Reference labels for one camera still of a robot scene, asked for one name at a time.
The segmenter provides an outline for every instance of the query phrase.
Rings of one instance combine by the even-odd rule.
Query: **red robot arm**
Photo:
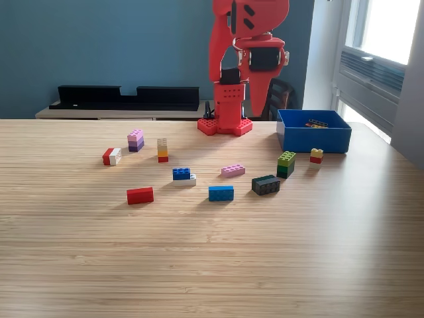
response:
[[[252,129],[252,122],[241,117],[246,83],[250,82],[252,111],[260,115],[271,79],[288,63],[284,41],[269,31],[286,19],[289,0],[214,0],[213,12],[209,77],[214,82],[215,118],[201,119],[197,126],[209,135],[242,135]],[[238,71],[221,69],[230,46],[238,50]]]

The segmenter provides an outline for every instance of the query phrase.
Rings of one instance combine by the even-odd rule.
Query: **pink lego brick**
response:
[[[128,135],[128,141],[138,142],[143,137],[143,131],[141,129],[135,129],[131,134]]]
[[[241,176],[246,173],[246,168],[241,164],[233,164],[232,166],[224,167],[221,169],[221,175],[225,178]]]

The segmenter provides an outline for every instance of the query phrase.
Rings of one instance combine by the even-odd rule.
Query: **dark green lego brick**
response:
[[[279,192],[281,181],[278,178],[265,179],[255,183],[257,195],[266,195],[270,193]]]
[[[270,174],[269,176],[264,176],[264,177],[260,177],[260,178],[256,178],[256,179],[252,179],[252,190],[255,190],[255,184],[259,181],[262,180],[266,180],[266,179],[271,179],[271,178],[275,178],[275,176],[273,176],[272,174]]]
[[[289,178],[288,175],[284,172],[278,172],[277,173],[277,178],[281,178],[281,179],[287,179]]]
[[[291,164],[288,167],[277,166],[277,174],[288,174],[288,176],[290,177],[290,175],[294,171],[294,167],[295,167],[295,162],[293,162],[293,164]]]
[[[289,171],[288,167],[277,166],[277,172],[282,172],[282,173],[286,174],[288,171]]]
[[[278,158],[278,165],[288,167],[296,160],[296,153],[286,151]]]
[[[295,166],[295,162],[293,164],[291,164],[289,167],[287,167],[287,172],[282,171],[282,169],[280,170],[281,167],[277,167],[277,177],[278,178],[283,178],[283,179],[288,179],[291,174],[294,172],[294,166]]]

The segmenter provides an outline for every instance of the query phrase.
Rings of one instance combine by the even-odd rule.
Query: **wall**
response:
[[[343,1],[316,0],[303,109],[330,109]]]
[[[424,169],[424,1],[421,2],[411,56],[406,70],[392,146]]]
[[[59,85],[200,86],[212,99],[212,0],[0,0],[0,117],[34,118]],[[281,78],[303,100],[313,0],[291,0],[275,35],[291,64]]]

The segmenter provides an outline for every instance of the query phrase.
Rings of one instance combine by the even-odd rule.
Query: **blue plastic bin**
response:
[[[305,127],[310,119],[327,123],[329,128]],[[352,128],[336,111],[281,109],[278,111],[277,133],[283,151],[311,152],[317,148],[327,153],[344,154],[349,150]]]

